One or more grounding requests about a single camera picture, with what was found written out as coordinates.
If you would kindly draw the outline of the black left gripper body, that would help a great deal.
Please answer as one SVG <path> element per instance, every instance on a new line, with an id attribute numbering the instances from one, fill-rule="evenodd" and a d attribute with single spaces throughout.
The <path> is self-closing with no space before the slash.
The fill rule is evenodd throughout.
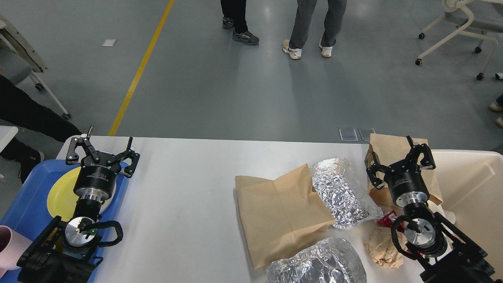
<path id="1" fill-rule="evenodd" d="M 73 192 L 79 200 L 93 200 L 102 204 L 113 197 L 120 172 L 120 164 L 81 163 Z"/>

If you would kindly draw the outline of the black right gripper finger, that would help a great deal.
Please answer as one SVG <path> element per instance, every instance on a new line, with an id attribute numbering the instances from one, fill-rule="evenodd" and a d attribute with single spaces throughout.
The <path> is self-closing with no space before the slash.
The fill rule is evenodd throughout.
<path id="1" fill-rule="evenodd" d="M 377 176 L 377 173 L 378 172 L 384 174 L 393 173 L 393 168 L 390 165 L 388 166 L 382 165 L 379 162 L 378 155 L 375 152 L 372 152 L 371 156 L 372 156 L 371 164 L 369 167 L 366 168 L 366 173 L 368 178 L 370 179 L 370 183 L 372 184 L 372 186 L 377 190 L 381 190 L 384 187 L 385 182 L 383 181 L 383 179 Z"/>
<path id="2" fill-rule="evenodd" d="M 406 136 L 410 151 L 401 161 L 403 172 L 420 172 L 422 170 L 434 170 L 436 168 L 433 154 L 426 143 L 415 143 L 410 136 Z"/>

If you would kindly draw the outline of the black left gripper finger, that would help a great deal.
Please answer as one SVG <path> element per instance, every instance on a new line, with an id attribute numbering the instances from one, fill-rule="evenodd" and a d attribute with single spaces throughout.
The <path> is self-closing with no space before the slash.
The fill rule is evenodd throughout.
<path id="1" fill-rule="evenodd" d="M 126 150 L 123 152 L 111 155 L 106 158 L 105 167 L 110 169 L 115 174 L 124 175 L 126 178 L 132 178 L 136 171 L 138 162 L 140 161 L 140 154 L 136 153 L 132 148 L 133 137 L 129 137 Z M 130 164 L 124 168 L 121 163 L 125 160 L 130 160 Z"/>
<path id="2" fill-rule="evenodd" d="M 82 134 L 80 137 L 70 138 L 70 145 L 68 148 L 68 153 L 65 157 L 66 165 L 79 164 L 81 167 L 89 167 L 94 165 L 99 165 L 101 158 L 98 151 L 90 143 L 90 137 L 94 130 L 94 126 L 90 126 L 86 134 Z M 84 157 L 80 158 L 76 150 L 81 147 L 86 154 Z"/>

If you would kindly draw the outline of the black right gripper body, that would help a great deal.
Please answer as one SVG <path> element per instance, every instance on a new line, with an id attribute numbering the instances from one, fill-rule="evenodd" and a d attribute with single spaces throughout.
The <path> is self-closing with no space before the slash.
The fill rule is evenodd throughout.
<path id="1" fill-rule="evenodd" d="M 384 181 L 389 188 L 392 202 L 398 207 L 415 203 L 425 204 L 430 198 L 420 171 L 386 173 Z"/>

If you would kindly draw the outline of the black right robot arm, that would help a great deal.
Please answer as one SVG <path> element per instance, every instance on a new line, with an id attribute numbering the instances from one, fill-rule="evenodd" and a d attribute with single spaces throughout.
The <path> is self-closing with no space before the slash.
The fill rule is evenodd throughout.
<path id="1" fill-rule="evenodd" d="M 376 152 L 366 173 L 377 190 L 388 187 L 391 200 L 403 209 L 391 225 L 391 240 L 397 251 L 418 261 L 424 283 L 492 283 L 494 268 L 487 253 L 440 213 L 431 211 L 430 193 L 422 170 L 435 169 L 429 146 L 407 136 L 406 156 L 390 165 L 380 163 Z"/>

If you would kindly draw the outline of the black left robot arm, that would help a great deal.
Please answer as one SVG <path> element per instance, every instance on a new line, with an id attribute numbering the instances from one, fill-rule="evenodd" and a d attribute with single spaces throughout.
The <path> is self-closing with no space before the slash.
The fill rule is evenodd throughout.
<path id="1" fill-rule="evenodd" d="M 119 175 L 131 178 L 140 160 L 129 137 L 126 149 L 118 154 L 96 150 L 87 134 L 70 141 L 66 165 L 79 165 L 73 193 L 77 195 L 69 220 L 55 216 L 20 256 L 21 283 L 86 283 L 103 261 L 95 256 L 99 248 L 117 245 L 123 229 L 116 220 L 104 221 L 101 213 L 112 200 Z"/>

